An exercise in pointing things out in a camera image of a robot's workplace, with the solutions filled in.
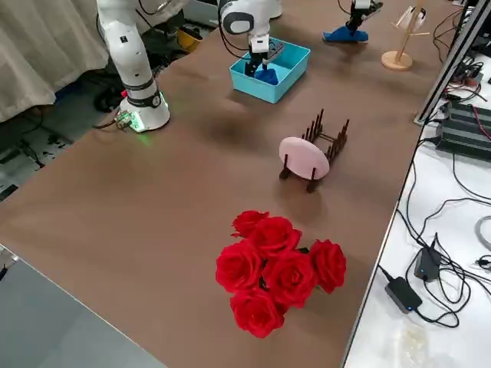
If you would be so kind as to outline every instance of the red rose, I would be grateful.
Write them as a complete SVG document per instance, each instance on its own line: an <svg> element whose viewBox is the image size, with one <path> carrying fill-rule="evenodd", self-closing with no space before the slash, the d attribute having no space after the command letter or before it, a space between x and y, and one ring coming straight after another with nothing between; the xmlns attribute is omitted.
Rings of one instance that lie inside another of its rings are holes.
<svg viewBox="0 0 491 368"><path fill-rule="evenodd" d="M230 299L237 325L261 339L285 322L286 310L278 308L268 292L262 289L240 291Z"/></svg>
<svg viewBox="0 0 491 368"><path fill-rule="evenodd" d="M317 284L309 256L299 251L269 260L262 275L273 300L288 307L303 307Z"/></svg>
<svg viewBox="0 0 491 368"><path fill-rule="evenodd" d="M230 293L258 287L261 264L256 249L244 239L222 250L216 259L216 281Z"/></svg>
<svg viewBox="0 0 491 368"><path fill-rule="evenodd" d="M259 222L269 216L269 212L257 212L257 211L245 211L238 215L233 220L232 226L236 229L237 233L233 236L242 236L243 238L249 237L254 231Z"/></svg>
<svg viewBox="0 0 491 368"><path fill-rule="evenodd" d="M319 285L326 293L343 286L346 272L346 257L339 244L330 240L316 240L308 255L311 258Z"/></svg>
<svg viewBox="0 0 491 368"><path fill-rule="evenodd" d="M256 226L249 239L263 258L274 258L295 249L301 236L302 232L286 218L268 217Z"/></svg>

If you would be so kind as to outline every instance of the blue object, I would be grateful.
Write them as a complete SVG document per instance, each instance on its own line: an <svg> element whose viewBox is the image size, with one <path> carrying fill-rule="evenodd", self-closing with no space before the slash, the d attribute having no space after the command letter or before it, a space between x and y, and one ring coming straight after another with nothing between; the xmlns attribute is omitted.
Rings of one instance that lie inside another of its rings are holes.
<svg viewBox="0 0 491 368"><path fill-rule="evenodd" d="M278 80L276 85L245 75L244 70L247 60L244 59L238 60L230 67L230 76L232 77L234 89L271 104L276 104L307 69L310 50L296 44L280 41L277 38L270 38L270 40L275 43L283 42L285 44L282 53L268 64L268 71L275 71L276 79ZM249 59L249 53L245 54L244 58Z"/></svg>
<svg viewBox="0 0 491 368"><path fill-rule="evenodd" d="M356 31L351 35L351 31L343 25L332 33L323 32L322 37L325 42L365 42L368 41L368 33Z"/></svg>
<svg viewBox="0 0 491 368"><path fill-rule="evenodd" d="M256 71L254 77L273 86L278 84L278 77L274 69L261 69L260 71Z"/></svg>

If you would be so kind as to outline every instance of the brown table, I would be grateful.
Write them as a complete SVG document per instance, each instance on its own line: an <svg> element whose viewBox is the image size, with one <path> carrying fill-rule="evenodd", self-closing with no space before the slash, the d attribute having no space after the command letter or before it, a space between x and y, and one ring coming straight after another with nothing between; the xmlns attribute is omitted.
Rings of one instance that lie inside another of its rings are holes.
<svg viewBox="0 0 491 368"><path fill-rule="evenodd" d="M387 2L364 26L368 44L334 46L321 31L345 21L335 2L285 0L272 35L312 53L276 105L232 90L234 58L215 32L161 75L168 126L86 134L2 203L0 242L170 368L338 366L420 131L412 114L439 70L430 38L410 41L412 71L380 63L410 3ZM453 7L427 10L432 30ZM328 132L351 119L349 139L309 195L304 181L279 182L278 145L322 107ZM315 292L265 340L236 326L215 282L246 209L288 216L302 245L330 238L348 257L345 286Z"/></svg>

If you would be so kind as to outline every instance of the blue plastic box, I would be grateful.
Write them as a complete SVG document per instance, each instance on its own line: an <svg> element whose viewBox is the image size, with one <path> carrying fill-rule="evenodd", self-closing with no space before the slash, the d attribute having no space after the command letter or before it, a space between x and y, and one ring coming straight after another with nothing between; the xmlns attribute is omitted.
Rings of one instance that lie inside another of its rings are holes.
<svg viewBox="0 0 491 368"><path fill-rule="evenodd" d="M296 44L280 41L277 38L270 38L270 40L285 44L283 52L268 65L268 69L275 69L276 71L277 85L245 75L246 60L243 59L238 60L230 67L230 75L234 89L251 94L271 104L276 104L307 69L310 50ZM245 54L244 58L249 58L249 53Z"/></svg>

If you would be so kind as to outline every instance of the pink disc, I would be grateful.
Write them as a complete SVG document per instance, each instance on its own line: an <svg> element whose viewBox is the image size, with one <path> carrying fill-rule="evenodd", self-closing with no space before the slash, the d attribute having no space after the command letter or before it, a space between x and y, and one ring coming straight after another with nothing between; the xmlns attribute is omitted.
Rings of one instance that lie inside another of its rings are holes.
<svg viewBox="0 0 491 368"><path fill-rule="evenodd" d="M279 156L283 163L285 155L288 155L286 166L301 178L310 179L314 168L314 179L320 179L329 173L329 161L325 154L316 145L302 138L284 138L279 145Z"/></svg>

